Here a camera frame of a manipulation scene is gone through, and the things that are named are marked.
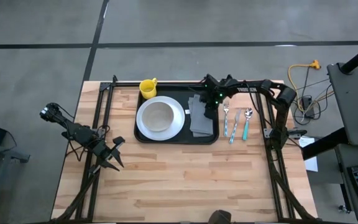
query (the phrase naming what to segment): wooden tabletop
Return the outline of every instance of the wooden tabletop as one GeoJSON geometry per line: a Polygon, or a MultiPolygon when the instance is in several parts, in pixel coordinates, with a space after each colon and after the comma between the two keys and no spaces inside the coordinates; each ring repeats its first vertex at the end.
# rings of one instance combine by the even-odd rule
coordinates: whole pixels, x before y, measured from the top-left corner
{"type": "MultiPolygon", "coordinates": [[[[76,122],[92,125],[99,84],[84,82],[76,122]]],[[[111,130],[106,139],[108,146],[113,146],[112,138],[122,136],[126,140],[120,148],[125,168],[118,166],[120,172],[101,169],[94,222],[207,222],[218,209],[231,212],[233,222],[277,221],[256,112],[250,119],[249,139],[242,140],[245,116],[241,116],[234,142],[229,144],[236,110],[253,108],[249,94],[233,96],[228,115],[229,137],[221,134],[208,146],[138,142],[134,136],[138,94],[138,88],[114,89],[109,116],[111,130]]],[[[223,115],[220,108],[220,133],[223,133],[223,115]]],[[[293,127],[291,115],[287,127],[293,127]]],[[[291,191],[317,217],[299,148],[286,145],[283,156],[291,191]]],[[[78,193],[85,157],[81,162],[74,154],[65,159],[52,218],[62,214],[78,193]]]]}

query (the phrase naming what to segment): spoon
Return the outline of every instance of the spoon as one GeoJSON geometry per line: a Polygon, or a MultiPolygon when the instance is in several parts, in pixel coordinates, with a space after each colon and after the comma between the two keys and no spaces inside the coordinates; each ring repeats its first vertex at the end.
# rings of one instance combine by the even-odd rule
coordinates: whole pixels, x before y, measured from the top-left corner
{"type": "Polygon", "coordinates": [[[244,134],[242,135],[242,140],[247,140],[247,135],[248,135],[248,120],[251,119],[252,117],[252,108],[247,108],[246,109],[246,112],[244,113],[246,118],[247,118],[247,121],[246,121],[246,126],[244,127],[244,134]]]}

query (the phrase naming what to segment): gray floor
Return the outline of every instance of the gray floor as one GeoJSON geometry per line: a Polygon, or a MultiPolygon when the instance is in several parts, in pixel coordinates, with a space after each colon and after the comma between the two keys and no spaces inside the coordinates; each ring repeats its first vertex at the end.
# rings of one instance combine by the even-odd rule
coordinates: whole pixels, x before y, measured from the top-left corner
{"type": "MultiPolygon", "coordinates": [[[[92,43],[102,0],[0,0],[0,44],[92,43]]],[[[356,0],[110,0],[100,42],[337,41],[358,40],[356,0]]],[[[74,113],[89,49],[0,50],[0,127],[10,130],[28,164],[11,164],[0,195],[0,223],[50,218],[67,142],[57,125],[39,118],[55,101],[74,113]]],[[[358,45],[311,47],[220,47],[98,49],[90,80],[199,80],[210,73],[238,79],[276,79],[288,85],[287,69],[318,59],[308,83],[327,78],[325,66],[345,62],[358,45]]],[[[302,86],[306,69],[294,68],[302,86]]],[[[311,86],[316,97],[329,82],[311,86]]],[[[321,119],[300,128],[324,136],[342,126],[334,97],[321,119]]],[[[338,185],[310,179],[318,215],[350,222],[337,212],[338,185]]]]}

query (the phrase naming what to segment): metal bracket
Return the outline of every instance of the metal bracket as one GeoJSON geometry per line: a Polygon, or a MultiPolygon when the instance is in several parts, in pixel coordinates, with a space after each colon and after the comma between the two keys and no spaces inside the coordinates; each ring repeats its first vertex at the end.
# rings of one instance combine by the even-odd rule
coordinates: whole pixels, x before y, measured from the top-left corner
{"type": "MultiPolygon", "coordinates": [[[[273,129],[271,128],[264,128],[264,136],[265,138],[270,138],[270,133],[273,131],[273,129]]],[[[299,139],[301,138],[303,135],[303,131],[302,130],[298,130],[298,129],[289,129],[288,130],[288,138],[292,138],[292,139],[299,139]]]]}
{"type": "Polygon", "coordinates": [[[94,132],[97,131],[99,137],[104,136],[104,134],[106,133],[106,129],[105,129],[105,128],[92,129],[92,131],[94,131],[94,132]]]}
{"type": "Polygon", "coordinates": [[[102,82],[100,83],[99,91],[108,90],[110,86],[111,86],[111,82],[102,82]]]}

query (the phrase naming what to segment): silver fork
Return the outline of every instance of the silver fork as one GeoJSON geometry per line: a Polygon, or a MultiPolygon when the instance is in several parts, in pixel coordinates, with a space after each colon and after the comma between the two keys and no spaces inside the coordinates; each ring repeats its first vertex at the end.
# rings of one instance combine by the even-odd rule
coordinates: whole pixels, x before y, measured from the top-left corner
{"type": "Polygon", "coordinates": [[[224,101],[223,111],[224,111],[224,137],[227,137],[227,112],[229,112],[229,100],[224,101]]]}

